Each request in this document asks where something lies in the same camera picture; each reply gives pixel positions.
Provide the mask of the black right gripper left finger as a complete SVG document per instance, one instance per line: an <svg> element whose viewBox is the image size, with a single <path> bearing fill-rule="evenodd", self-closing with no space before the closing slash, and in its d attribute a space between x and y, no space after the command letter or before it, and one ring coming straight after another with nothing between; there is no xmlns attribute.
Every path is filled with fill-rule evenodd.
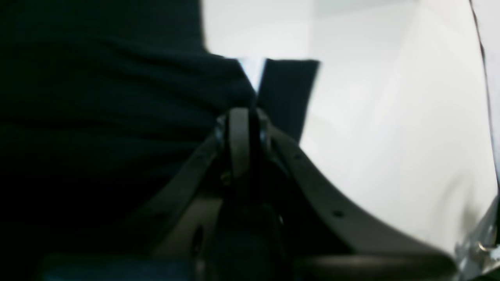
<svg viewBox="0 0 500 281"><path fill-rule="evenodd" d="M147 242L142 253L189 261L195 281L214 280L207 259L220 209L226 198L248 197L249 178L250 114L237 107L217 120L180 171L131 218Z"/></svg>

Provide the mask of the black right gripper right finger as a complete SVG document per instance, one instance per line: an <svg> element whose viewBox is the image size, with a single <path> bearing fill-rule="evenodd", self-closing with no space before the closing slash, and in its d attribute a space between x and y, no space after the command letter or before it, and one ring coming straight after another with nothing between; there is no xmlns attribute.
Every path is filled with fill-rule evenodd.
<svg viewBox="0 0 500 281"><path fill-rule="evenodd" d="M348 199L263 110L250 113L259 196L277 213L280 244L300 281L449 281L450 255Z"/></svg>

